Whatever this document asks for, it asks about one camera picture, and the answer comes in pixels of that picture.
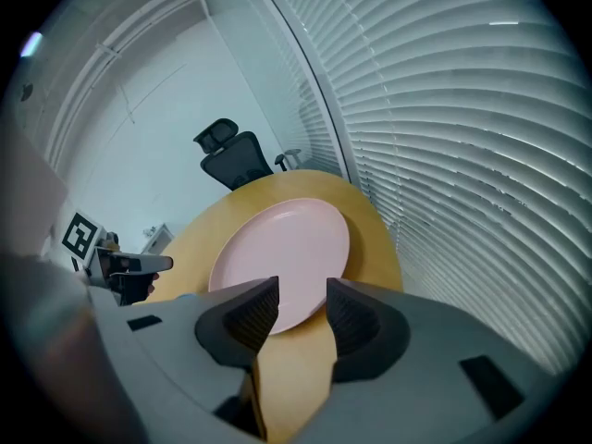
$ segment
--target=black gripper pad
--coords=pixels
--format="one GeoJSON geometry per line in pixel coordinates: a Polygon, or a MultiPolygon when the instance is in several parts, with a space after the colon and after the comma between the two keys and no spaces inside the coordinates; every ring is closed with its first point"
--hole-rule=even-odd
{"type": "Polygon", "coordinates": [[[219,364],[251,373],[278,319],[278,305],[278,277],[270,277],[205,311],[195,323],[195,337],[219,364]]]}
{"type": "Polygon", "coordinates": [[[337,347],[333,383],[381,376],[405,353],[411,329],[391,306],[327,279],[327,320],[337,347]]]}

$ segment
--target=white wall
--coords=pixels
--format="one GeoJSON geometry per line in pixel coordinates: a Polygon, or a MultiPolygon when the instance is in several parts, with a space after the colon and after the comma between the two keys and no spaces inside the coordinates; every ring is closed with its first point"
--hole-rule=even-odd
{"type": "Polygon", "coordinates": [[[228,117],[240,130],[253,131],[272,168],[281,151],[234,59],[208,21],[190,27],[168,45],[162,45],[161,36],[154,31],[142,37],[109,69],[103,101],[83,120],[87,127],[62,175],[69,198],[61,223],[78,207],[117,232],[124,251],[139,249],[145,241],[142,231],[162,222],[173,234],[180,233],[229,193],[202,171],[204,153],[192,141],[216,119],[228,117]]]}

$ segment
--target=wooden table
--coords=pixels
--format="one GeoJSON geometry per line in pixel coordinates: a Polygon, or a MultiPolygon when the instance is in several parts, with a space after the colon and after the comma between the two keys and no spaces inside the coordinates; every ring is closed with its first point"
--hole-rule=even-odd
{"type": "MultiPolygon", "coordinates": [[[[344,179],[322,171],[295,170],[258,179],[211,205],[163,254],[175,261],[161,274],[148,301],[207,291],[218,253],[232,234],[267,207],[312,197],[337,207],[350,230],[344,278],[402,290],[395,249],[373,205],[344,179]]],[[[325,307],[299,326],[271,336],[258,356],[258,394],[269,442],[285,442],[308,421],[329,393],[336,361],[325,307]]]]}

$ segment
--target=white blinds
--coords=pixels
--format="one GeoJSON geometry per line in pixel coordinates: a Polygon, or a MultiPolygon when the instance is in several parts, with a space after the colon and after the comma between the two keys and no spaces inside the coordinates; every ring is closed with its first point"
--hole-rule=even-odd
{"type": "Polygon", "coordinates": [[[339,101],[404,288],[549,370],[590,333],[592,105],[538,0],[286,0],[339,101]]]}
{"type": "MultiPolygon", "coordinates": [[[[291,34],[282,31],[269,6],[264,0],[205,2],[282,149],[301,150],[302,167],[342,176],[337,138],[288,40],[291,34]]],[[[295,159],[287,158],[296,167],[295,159]]]]}

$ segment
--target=office chair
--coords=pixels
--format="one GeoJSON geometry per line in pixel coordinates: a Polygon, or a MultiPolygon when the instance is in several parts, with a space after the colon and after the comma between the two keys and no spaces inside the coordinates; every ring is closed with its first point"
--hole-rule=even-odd
{"type": "MultiPolygon", "coordinates": [[[[207,154],[201,163],[203,171],[232,191],[273,174],[255,134],[251,131],[238,133],[236,123],[220,118],[193,139],[207,154]]],[[[275,164],[286,171],[284,160],[284,154],[279,154],[275,164]]]]}

